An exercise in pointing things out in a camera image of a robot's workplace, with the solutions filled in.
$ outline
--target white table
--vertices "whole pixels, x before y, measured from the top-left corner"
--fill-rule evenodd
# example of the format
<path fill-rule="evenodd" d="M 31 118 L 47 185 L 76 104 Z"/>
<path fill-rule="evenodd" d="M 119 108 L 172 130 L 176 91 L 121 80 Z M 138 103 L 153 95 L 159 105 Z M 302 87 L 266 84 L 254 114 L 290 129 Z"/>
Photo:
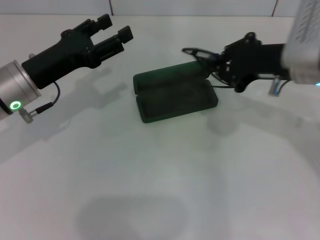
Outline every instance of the white table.
<path fill-rule="evenodd" d="M 0 15 L 0 66 L 55 44 L 86 16 Z M 99 68 L 58 83 L 58 103 L 27 125 L 0 123 L 0 238 L 7 240 L 318 240 L 320 89 L 269 81 L 219 105 L 144 124 L 135 74 L 221 52 L 256 32 L 284 43 L 292 18 L 113 17 L 98 43 L 134 40 Z M 54 86 L 28 110 L 52 100 Z"/>

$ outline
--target green led ring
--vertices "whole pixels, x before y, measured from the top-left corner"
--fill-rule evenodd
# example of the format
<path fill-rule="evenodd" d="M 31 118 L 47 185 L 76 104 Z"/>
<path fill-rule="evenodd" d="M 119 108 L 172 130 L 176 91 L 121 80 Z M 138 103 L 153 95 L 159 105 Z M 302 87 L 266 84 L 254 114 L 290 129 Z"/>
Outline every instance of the green led ring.
<path fill-rule="evenodd" d="M 18 109 L 18 108 L 20 108 L 21 107 L 21 102 L 19 102 L 19 101 L 13 101 L 11 104 L 10 104 L 10 108 L 12 109 L 12 110 L 16 110 L 16 109 Z"/>

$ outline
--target white wall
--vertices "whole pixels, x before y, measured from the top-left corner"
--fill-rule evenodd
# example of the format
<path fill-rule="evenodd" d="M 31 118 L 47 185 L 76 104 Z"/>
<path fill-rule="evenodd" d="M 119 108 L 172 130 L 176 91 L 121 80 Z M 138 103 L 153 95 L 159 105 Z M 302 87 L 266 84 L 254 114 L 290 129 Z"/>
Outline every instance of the white wall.
<path fill-rule="evenodd" d="M 276 0 L 111 0 L 115 15 L 271 16 Z"/>
<path fill-rule="evenodd" d="M 275 17 L 292 17 L 297 14 L 301 0 L 279 0 L 274 16 Z"/>
<path fill-rule="evenodd" d="M 0 14 L 110 14 L 109 0 L 0 0 Z"/>

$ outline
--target white tabletop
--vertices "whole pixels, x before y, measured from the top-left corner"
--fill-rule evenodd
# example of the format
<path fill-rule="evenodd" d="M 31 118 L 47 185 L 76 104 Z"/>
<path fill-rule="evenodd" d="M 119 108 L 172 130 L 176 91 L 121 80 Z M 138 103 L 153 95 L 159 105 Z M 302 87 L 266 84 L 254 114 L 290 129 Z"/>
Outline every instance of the white tabletop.
<path fill-rule="evenodd" d="M 88 17 L 0 15 L 0 66 L 24 62 Z M 215 109 L 142 123 L 138 73 L 221 52 L 256 32 L 284 43 L 292 18 L 113 17 L 98 43 L 134 40 L 99 68 L 58 83 L 61 97 L 26 124 L 0 123 L 0 238 L 7 240 L 318 240 L 320 89 L 269 81 L 217 89 Z M 41 90 L 32 110 L 54 99 Z"/>

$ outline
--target silver cylindrical joint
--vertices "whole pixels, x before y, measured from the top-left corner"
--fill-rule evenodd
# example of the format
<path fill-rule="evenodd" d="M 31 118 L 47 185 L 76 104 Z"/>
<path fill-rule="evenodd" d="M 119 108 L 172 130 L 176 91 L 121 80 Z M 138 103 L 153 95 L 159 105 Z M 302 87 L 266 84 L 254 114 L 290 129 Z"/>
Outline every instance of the silver cylindrical joint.
<path fill-rule="evenodd" d="M 14 113 L 40 96 L 38 88 L 16 60 L 0 68 L 0 99 L 7 107 L 6 110 L 0 108 L 0 120 L 9 115 L 8 110 Z"/>

